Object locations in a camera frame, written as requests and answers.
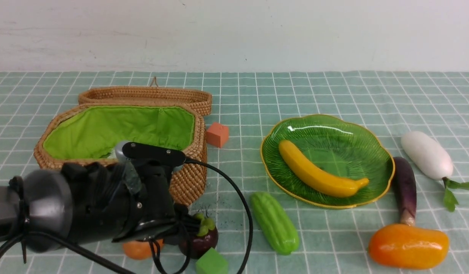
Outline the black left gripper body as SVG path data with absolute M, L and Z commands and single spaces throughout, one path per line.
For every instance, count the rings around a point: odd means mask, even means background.
M 155 161 L 64 164 L 60 174 L 69 189 L 63 218 L 69 222 L 67 239 L 86 244 L 167 237 L 168 243 L 178 243 L 190 229 L 190 215 L 170 195 L 172 171 Z

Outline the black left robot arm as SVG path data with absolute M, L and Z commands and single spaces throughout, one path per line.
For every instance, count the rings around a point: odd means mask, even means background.
M 97 241 L 168 238 L 199 227 L 170 195 L 172 168 L 139 164 L 66 163 L 34 170 L 0 186 L 0 242 L 24 240 L 36 253 Z

